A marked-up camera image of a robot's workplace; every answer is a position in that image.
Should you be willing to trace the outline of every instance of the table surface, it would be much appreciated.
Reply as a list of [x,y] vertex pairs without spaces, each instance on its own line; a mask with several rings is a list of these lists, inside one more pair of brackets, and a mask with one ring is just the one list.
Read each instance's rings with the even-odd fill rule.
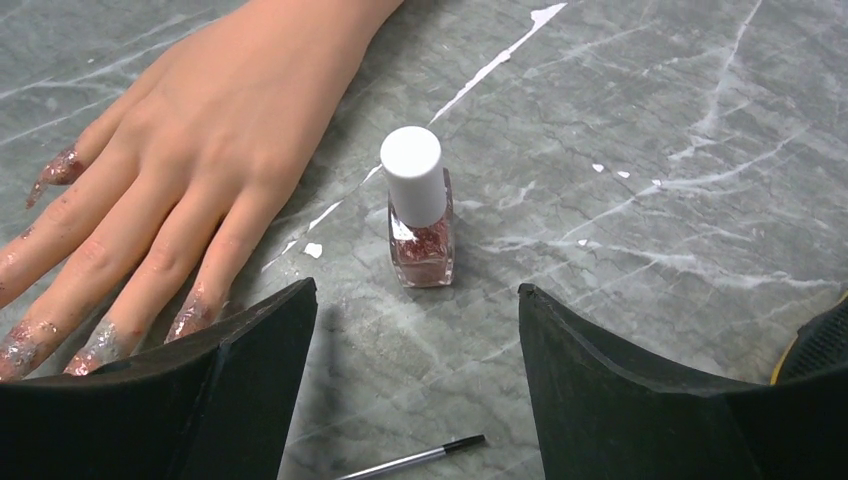
[[[239,3],[2,3],[3,241],[37,215],[23,200],[43,163],[165,48]],[[430,125],[454,183],[456,283],[404,291],[386,186],[369,177],[380,142],[427,125],[503,51],[509,61]],[[522,282],[663,356],[766,381],[848,277],[847,142],[840,0],[408,1],[233,292],[244,305],[318,283],[281,478],[477,433],[488,448],[402,478],[543,478]],[[0,333],[54,275],[2,311]],[[37,374],[56,372],[86,333]]]

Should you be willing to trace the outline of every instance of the mannequin hand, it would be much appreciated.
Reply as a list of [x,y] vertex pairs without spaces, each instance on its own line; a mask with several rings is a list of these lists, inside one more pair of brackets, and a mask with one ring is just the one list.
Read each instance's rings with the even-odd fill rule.
[[128,274],[67,373],[129,356],[198,262],[166,341],[213,321],[400,1],[363,3],[383,8],[252,0],[166,51],[41,172],[28,206],[71,186],[0,251],[0,307],[68,262],[0,342],[0,380],[36,368]]

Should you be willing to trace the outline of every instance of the knuckle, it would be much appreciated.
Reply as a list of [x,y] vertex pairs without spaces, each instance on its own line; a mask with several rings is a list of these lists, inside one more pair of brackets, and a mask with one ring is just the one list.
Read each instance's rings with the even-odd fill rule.
[[136,135],[154,125],[156,125],[156,106],[151,101],[142,100],[124,114],[119,129],[129,135]]
[[77,268],[83,272],[96,272],[112,265],[112,253],[106,244],[98,238],[88,238],[77,248],[74,254]]
[[182,269],[181,258],[174,248],[154,244],[147,253],[142,268],[159,275],[172,275]]
[[248,248],[246,239],[226,236],[212,240],[207,251],[210,257],[221,259],[224,263],[231,263],[235,257],[240,256]]
[[260,151],[251,158],[251,176],[261,184],[278,184],[282,178],[294,173],[295,162],[279,152]]
[[148,151],[143,158],[150,159],[158,167],[169,168],[182,166],[194,157],[194,142],[186,132],[176,125],[159,128],[150,135]]
[[90,145],[96,143],[100,132],[103,128],[102,125],[105,121],[103,117],[98,117],[93,122],[89,123],[87,127],[85,127],[82,132],[80,132],[79,138],[77,139],[78,144]]
[[60,229],[71,228],[79,219],[79,208],[71,191],[62,194],[44,210],[44,218]]
[[204,140],[202,157],[213,166],[230,160],[238,161],[239,154],[235,137],[229,133],[214,133]]

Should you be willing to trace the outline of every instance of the white paint spill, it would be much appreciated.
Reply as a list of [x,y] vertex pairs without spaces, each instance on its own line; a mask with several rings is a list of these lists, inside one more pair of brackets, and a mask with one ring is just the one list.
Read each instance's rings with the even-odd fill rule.
[[279,255],[277,255],[276,257],[274,257],[273,259],[271,259],[271,261],[270,261],[270,262],[268,262],[268,263],[266,263],[265,265],[263,265],[263,266],[262,266],[262,268],[261,268],[261,269],[259,269],[259,271],[260,271],[260,272],[264,272],[265,270],[268,270],[268,269],[271,267],[271,265],[273,265],[273,264],[274,264],[277,260],[279,260],[279,259],[280,259],[280,257],[282,257],[283,255],[285,255],[285,254],[286,254],[286,252],[288,252],[289,250],[291,250],[291,247],[293,247],[293,246],[294,246],[294,244],[296,244],[296,243],[297,243],[297,240],[292,240],[291,242],[289,242],[289,244],[288,244],[288,245],[286,245],[286,248],[284,248],[284,249],[283,249],[283,251],[282,251],[282,252],[280,252],[280,254],[279,254]]
[[307,243],[306,248],[303,249],[303,253],[312,258],[319,258],[324,253],[324,246],[320,243]]
[[465,84],[465,87],[463,87],[462,90],[457,92],[457,94],[450,102],[445,104],[445,106],[442,107],[441,110],[436,112],[436,115],[433,116],[432,120],[430,120],[428,126],[435,122],[439,117],[441,117],[442,114],[450,110],[450,108],[456,105],[457,102],[462,100],[462,97],[464,97],[468,92],[470,92],[471,89],[474,88],[478,83],[483,81],[483,79],[486,78],[490,73],[492,73],[492,71],[497,68],[498,65],[509,61],[510,56],[512,56],[512,54],[518,49],[518,47],[520,47],[524,42],[529,40],[530,37],[535,35],[540,28],[544,27],[546,23],[551,21],[551,19],[554,18],[556,14],[559,13],[559,11],[562,10],[566,5],[568,4],[558,3],[542,10],[533,10],[532,12],[530,12],[530,18],[533,20],[533,27],[530,29],[530,31],[524,34],[523,37],[519,38],[517,42],[510,45],[509,48],[499,53],[494,58],[494,60],[489,62],[488,65],[481,68],[477,72],[477,74],[474,75],[474,78],[469,80],[468,83]]
[[373,177],[375,173],[379,172],[381,168],[383,168],[383,165],[377,165],[376,167],[372,168],[371,171],[368,172],[368,175],[365,175],[365,180],[362,180],[362,183],[360,183],[360,185],[367,182],[368,179]]
[[312,230],[313,228],[315,228],[315,226],[316,226],[316,225],[318,225],[319,223],[321,223],[321,220],[324,220],[325,218],[327,218],[327,215],[329,215],[329,214],[330,214],[333,210],[335,210],[336,208],[338,208],[338,206],[339,206],[339,205],[341,205],[341,204],[342,204],[342,201],[341,201],[341,200],[339,200],[338,202],[336,202],[336,203],[334,203],[334,204],[330,205],[329,207],[327,207],[327,209],[326,209],[326,210],[324,210],[324,213],[322,213],[322,214],[321,214],[318,218],[316,218],[315,220],[312,220],[311,222],[309,222],[309,228],[308,228],[306,231],[308,232],[309,230]]

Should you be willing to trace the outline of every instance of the glass bottle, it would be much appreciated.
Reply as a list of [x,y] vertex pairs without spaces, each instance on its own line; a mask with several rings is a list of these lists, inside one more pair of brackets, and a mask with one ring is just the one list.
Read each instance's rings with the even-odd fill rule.
[[389,252],[404,287],[454,278],[453,194],[438,138],[421,127],[395,130],[380,149],[389,184]]

